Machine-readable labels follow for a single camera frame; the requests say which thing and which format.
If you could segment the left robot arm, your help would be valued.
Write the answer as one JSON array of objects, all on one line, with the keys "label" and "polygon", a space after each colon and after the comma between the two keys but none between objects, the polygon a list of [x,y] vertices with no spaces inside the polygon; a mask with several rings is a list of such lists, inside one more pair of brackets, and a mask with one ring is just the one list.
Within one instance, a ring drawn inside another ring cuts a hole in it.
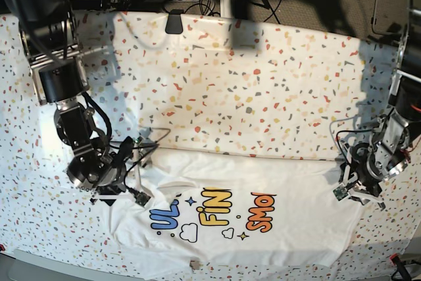
[{"label": "left robot arm", "polygon": [[381,182],[400,175],[410,164],[414,140],[420,137],[420,9],[407,0],[407,24],[403,28],[387,103],[391,111],[377,117],[366,130],[368,139],[341,148],[338,201],[352,199],[362,205],[385,204]]}]

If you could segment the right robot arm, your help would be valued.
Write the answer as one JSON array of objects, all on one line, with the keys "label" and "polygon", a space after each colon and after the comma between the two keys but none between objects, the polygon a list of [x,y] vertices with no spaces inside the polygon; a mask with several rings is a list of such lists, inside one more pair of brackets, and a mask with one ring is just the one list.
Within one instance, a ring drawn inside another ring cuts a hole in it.
[{"label": "right robot arm", "polygon": [[151,205],[153,193],[126,183],[146,163],[158,143],[126,138],[112,144],[109,117],[88,93],[77,23],[69,0],[4,0],[18,19],[19,38],[41,105],[54,104],[55,128],[72,149],[66,168],[72,184],[91,192],[93,201],[119,199]]}]

